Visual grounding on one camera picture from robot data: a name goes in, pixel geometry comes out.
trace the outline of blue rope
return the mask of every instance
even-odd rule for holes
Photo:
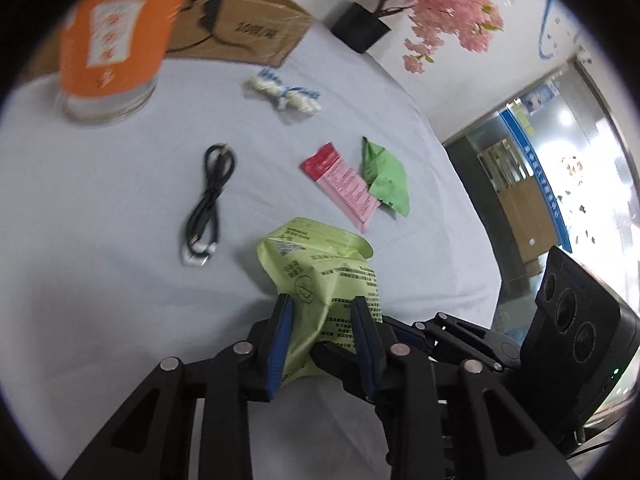
[[[282,90],[280,90],[280,92],[277,95],[278,99],[282,99],[286,97],[289,92],[299,92],[311,99],[318,99],[320,97],[320,92],[316,90],[310,90],[308,88],[304,88],[303,86],[284,86],[282,79],[280,79],[276,75],[273,69],[268,67],[265,67],[262,70],[260,70],[258,77],[267,79],[269,81],[273,81],[274,83],[277,83],[278,85],[282,86]]]

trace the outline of black pot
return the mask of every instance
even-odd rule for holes
[[[352,3],[331,28],[333,35],[344,44],[364,54],[367,49],[391,29],[371,12],[357,3]]]

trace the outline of metal screw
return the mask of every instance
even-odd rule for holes
[[[240,355],[250,354],[254,350],[254,346],[248,341],[240,341],[234,345],[234,352]]]
[[[464,367],[470,374],[479,374],[482,371],[482,363],[475,359],[465,361]]]
[[[179,364],[180,361],[178,361],[177,357],[165,357],[164,359],[162,359],[162,361],[160,361],[160,367],[165,372],[175,370]]]
[[[393,355],[398,355],[398,356],[409,355],[410,351],[411,349],[409,348],[409,346],[405,345],[404,343],[393,343],[391,345],[391,353]]]

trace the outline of pink packet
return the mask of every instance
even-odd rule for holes
[[[347,165],[332,143],[325,144],[300,168],[361,232],[366,231],[380,201],[369,193],[367,183]]]

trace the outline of green packet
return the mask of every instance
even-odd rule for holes
[[[382,321],[376,275],[366,260],[369,243],[357,234],[307,218],[294,218],[258,244],[258,259],[278,288],[295,303],[283,382],[320,373],[309,356],[316,341],[354,351],[350,304],[364,296]]]
[[[386,148],[364,140],[364,181],[369,192],[402,216],[409,214],[409,192],[402,163]]]

